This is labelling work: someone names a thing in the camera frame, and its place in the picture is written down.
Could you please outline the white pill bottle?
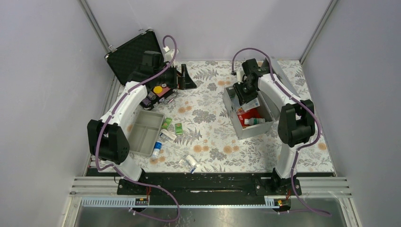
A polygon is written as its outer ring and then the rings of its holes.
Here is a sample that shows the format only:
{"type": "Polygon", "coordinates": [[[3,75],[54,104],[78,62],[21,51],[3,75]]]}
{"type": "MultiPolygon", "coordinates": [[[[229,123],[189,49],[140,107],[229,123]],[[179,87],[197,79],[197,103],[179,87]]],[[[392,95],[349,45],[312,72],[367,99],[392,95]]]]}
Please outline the white pill bottle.
{"type": "Polygon", "coordinates": [[[257,125],[257,124],[261,124],[261,123],[265,123],[265,119],[264,118],[244,119],[244,125],[253,126],[253,125],[257,125]]]}

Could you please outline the red first aid pouch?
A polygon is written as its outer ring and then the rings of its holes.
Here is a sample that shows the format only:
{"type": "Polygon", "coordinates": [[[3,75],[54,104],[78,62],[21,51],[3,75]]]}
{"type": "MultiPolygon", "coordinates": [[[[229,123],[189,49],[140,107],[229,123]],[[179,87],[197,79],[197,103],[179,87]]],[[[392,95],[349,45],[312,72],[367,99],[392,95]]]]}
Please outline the red first aid pouch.
{"type": "Polygon", "coordinates": [[[238,113],[237,117],[243,129],[249,127],[249,125],[244,125],[244,119],[263,118],[257,108],[254,108],[248,112],[238,113]]]}

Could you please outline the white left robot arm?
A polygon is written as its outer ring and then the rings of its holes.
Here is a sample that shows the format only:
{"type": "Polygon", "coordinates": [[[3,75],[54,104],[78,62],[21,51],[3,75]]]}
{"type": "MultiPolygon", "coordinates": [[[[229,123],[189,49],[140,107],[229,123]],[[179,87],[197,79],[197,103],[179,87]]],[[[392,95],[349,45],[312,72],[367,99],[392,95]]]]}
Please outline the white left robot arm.
{"type": "Polygon", "coordinates": [[[164,114],[138,110],[148,95],[145,83],[127,82],[123,93],[99,120],[87,125],[89,148],[98,171],[113,168],[129,181],[129,189],[142,194],[147,182],[130,153],[150,156],[160,134],[164,114]]]}

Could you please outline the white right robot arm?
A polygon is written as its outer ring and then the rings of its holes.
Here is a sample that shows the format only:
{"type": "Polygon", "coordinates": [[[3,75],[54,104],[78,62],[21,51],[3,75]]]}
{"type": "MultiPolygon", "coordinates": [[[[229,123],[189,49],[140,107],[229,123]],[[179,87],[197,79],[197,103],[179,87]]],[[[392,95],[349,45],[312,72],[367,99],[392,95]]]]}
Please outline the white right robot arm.
{"type": "Polygon", "coordinates": [[[282,147],[280,160],[273,170],[277,178],[272,180],[271,188],[274,193],[283,195],[290,189],[288,179],[295,176],[295,147],[307,143],[315,133],[314,104],[311,100],[301,100],[285,87],[270,65],[261,68],[256,59],[243,62],[237,77],[239,81],[234,84],[234,90],[240,105],[263,93],[280,111],[278,135],[282,147]]]}

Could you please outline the grey metal box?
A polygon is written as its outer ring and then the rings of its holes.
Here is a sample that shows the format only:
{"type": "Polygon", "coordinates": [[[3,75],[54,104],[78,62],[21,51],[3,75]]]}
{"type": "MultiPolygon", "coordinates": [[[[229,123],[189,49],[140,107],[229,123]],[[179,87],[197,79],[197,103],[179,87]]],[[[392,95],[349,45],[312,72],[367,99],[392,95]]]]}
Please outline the grey metal box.
{"type": "Polygon", "coordinates": [[[276,59],[246,60],[237,71],[238,81],[223,92],[223,102],[238,139],[267,133],[299,99],[276,59]]]}

